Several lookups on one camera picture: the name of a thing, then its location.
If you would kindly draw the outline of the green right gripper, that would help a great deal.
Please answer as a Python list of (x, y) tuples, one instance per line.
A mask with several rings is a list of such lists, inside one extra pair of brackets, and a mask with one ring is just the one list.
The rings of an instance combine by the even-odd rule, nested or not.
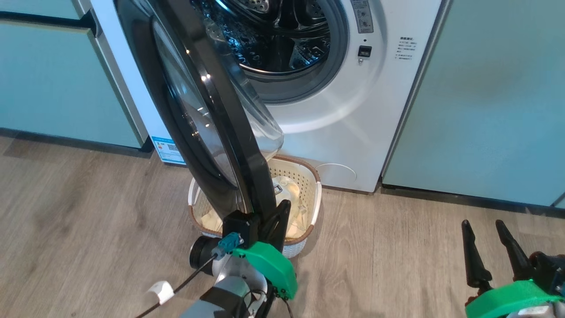
[(548, 293), (531, 280), (534, 268), (529, 257), (502, 220), (496, 220), (496, 229), (501, 243), (506, 248), (515, 282), (492, 289), (489, 284), (492, 274), (482, 262), (470, 222), (463, 220), (461, 229), (467, 285), (478, 290), (489, 290), (466, 305), (468, 318), (498, 318), (545, 302), (564, 300), (561, 294)]

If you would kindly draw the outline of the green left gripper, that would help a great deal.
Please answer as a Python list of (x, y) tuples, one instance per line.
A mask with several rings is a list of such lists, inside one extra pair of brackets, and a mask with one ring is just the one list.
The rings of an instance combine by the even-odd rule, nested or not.
[(281, 253), (284, 249), (291, 201), (282, 200), (260, 224), (260, 241), (249, 248), (235, 248), (233, 256), (245, 258), (277, 291), (280, 298), (294, 299), (298, 281), (294, 266)]

